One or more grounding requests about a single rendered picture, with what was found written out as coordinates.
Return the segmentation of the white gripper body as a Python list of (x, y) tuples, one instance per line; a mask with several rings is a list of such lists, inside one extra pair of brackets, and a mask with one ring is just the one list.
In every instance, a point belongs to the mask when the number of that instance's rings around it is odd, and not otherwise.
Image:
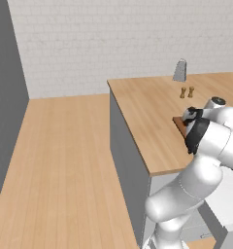
[(191, 106), (183, 112), (183, 117), (182, 117), (183, 124), (189, 125), (192, 122), (198, 124), (200, 119), (202, 118), (202, 115), (203, 115), (202, 109), (197, 109)]

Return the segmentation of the brown wooden cutting board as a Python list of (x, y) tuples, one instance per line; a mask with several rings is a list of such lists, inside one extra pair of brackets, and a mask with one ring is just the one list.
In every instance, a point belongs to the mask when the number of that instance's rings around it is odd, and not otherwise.
[(181, 117), (174, 117), (173, 122), (183, 137), (186, 137), (186, 125)]

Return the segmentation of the grey metal box grater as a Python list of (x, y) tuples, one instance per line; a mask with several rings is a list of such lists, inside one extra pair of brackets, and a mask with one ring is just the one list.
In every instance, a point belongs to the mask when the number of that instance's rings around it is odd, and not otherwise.
[(177, 82), (185, 82), (186, 68), (187, 68), (187, 62), (184, 58), (181, 58), (176, 65), (176, 69), (173, 75), (173, 80)]

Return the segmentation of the grey kitchen island cabinet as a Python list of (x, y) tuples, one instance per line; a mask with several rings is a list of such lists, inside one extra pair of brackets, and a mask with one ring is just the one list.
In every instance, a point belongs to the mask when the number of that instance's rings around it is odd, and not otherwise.
[(145, 200), (150, 190), (150, 176), (112, 91), (110, 147), (136, 242), (142, 247)]

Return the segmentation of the white cabinet panel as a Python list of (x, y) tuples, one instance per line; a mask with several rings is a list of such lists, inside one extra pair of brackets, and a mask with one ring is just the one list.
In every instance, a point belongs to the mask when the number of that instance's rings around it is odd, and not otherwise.
[(214, 249), (233, 249), (233, 170), (222, 172), (221, 183), (198, 211), (216, 240)]

